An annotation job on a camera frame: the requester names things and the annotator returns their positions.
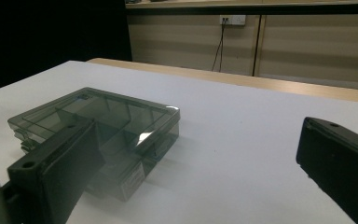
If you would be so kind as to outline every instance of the plastic container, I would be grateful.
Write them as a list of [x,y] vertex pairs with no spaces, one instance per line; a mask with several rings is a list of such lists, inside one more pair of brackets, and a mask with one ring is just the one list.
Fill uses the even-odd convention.
[[179,136],[179,108],[84,88],[7,122],[29,152],[82,119],[96,121],[105,166],[88,191],[127,201]]

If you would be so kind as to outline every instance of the black object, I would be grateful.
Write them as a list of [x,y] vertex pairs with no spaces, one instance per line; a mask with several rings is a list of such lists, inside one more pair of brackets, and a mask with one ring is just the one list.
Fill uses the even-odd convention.
[[65,223],[103,165],[94,121],[66,127],[7,169],[0,224]]
[[296,161],[358,223],[358,134],[336,123],[305,118]]
[[0,88],[93,58],[131,61],[124,0],[0,0]]

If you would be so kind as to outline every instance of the black device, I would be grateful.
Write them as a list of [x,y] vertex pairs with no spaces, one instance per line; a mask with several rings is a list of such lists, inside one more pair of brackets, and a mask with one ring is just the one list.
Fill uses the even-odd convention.
[[358,223],[358,134],[327,120],[305,118],[296,161]]

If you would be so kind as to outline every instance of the hole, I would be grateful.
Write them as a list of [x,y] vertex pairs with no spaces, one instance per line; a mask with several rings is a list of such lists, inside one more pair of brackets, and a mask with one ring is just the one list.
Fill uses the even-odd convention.
[[22,165],[22,168],[31,168],[34,166],[34,162],[33,161],[27,161],[26,163],[24,163]]

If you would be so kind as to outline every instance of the wooden table edge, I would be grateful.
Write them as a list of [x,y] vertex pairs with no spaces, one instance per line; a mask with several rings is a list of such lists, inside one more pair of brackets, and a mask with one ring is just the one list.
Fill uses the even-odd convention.
[[133,63],[103,58],[91,59],[88,60],[87,63],[97,63],[146,72],[176,75],[180,77],[192,77],[202,80],[222,82],[232,85],[247,86],[271,91],[283,91],[295,94],[358,102],[358,90],[355,89],[322,86],[263,77],[247,77],[241,75],[202,71],[189,68],[171,67],[149,63]]

